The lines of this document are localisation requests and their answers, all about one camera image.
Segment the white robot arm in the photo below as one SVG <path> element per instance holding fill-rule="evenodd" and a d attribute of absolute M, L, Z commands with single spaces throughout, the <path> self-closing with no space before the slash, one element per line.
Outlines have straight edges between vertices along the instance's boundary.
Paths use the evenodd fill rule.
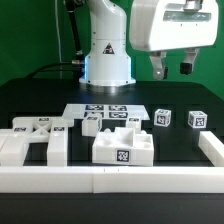
<path fill-rule="evenodd" d="M 188 75 L 199 49 L 213 45 L 217 37 L 217 0 L 133 0 L 129 14 L 110 0 L 86 2 L 91 50 L 79 82 L 95 91 L 115 93 L 136 83 L 127 43 L 149 54 L 153 77 L 163 80 L 168 74 L 164 59 L 169 50 L 185 51 L 180 72 Z"/>

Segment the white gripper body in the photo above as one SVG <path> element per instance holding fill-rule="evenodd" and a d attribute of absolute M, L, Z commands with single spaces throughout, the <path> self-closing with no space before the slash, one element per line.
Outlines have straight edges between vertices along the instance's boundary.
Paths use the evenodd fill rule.
<path fill-rule="evenodd" d="M 216 0 L 134 0 L 130 43 L 146 52 L 211 46 L 218 16 Z"/>

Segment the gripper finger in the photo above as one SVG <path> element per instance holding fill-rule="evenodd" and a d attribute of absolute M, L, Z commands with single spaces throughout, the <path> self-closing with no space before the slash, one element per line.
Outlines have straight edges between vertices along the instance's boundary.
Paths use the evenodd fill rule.
<path fill-rule="evenodd" d="M 187 48 L 185 50 L 185 58 L 180 63 L 180 73 L 189 75 L 194 70 L 194 64 L 199 54 L 199 48 Z"/>
<path fill-rule="evenodd" d="M 153 67 L 153 77 L 156 80 L 164 80 L 167 78 L 168 68 L 165 66 L 165 51 L 154 51 L 150 53 L 150 60 Z"/>

